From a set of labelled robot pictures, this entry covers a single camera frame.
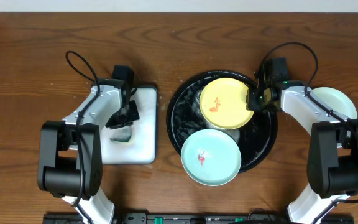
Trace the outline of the green sponge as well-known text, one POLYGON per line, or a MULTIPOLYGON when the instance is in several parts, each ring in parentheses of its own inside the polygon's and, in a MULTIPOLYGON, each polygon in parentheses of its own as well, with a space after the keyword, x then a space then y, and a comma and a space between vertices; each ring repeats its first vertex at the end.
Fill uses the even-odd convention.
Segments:
POLYGON ((124 142, 127 143, 132 138, 132 128, 125 126, 119 129, 112 129, 111 130, 111 137, 110 140, 112 142, 124 142))

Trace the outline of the yellow plate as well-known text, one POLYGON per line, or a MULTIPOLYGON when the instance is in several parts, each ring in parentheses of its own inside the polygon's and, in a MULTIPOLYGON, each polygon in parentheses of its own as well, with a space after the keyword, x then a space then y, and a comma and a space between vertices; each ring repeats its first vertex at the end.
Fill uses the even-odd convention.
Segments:
POLYGON ((215 79, 200 94, 201 114, 218 128, 240 128, 254 115, 254 111, 247 109, 248 91, 244 82, 234 78, 215 79))

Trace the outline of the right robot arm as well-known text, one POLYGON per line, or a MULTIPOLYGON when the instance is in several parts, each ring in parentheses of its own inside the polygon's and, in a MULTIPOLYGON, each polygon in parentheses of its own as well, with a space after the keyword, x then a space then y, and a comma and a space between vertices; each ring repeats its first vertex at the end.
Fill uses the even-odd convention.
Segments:
POLYGON ((247 109, 292 116, 310 135, 308 185, 287 206, 292 223, 320 223, 340 203, 358 203, 358 119, 328 106, 301 80, 291 80, 284 58, 263 60, 247 109))

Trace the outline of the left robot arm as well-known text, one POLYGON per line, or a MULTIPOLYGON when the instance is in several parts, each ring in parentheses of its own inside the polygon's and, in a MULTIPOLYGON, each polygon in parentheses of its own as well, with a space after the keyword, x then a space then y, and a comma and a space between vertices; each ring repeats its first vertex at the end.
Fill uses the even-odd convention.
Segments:
POLYGON ((85 223, 111 223, 114 204, 101 189, 101 130, 132 122, 130 79, 97 79, 88 97, 61 121, 40 131, 37 183, 40 190, 70 203, 85 223))

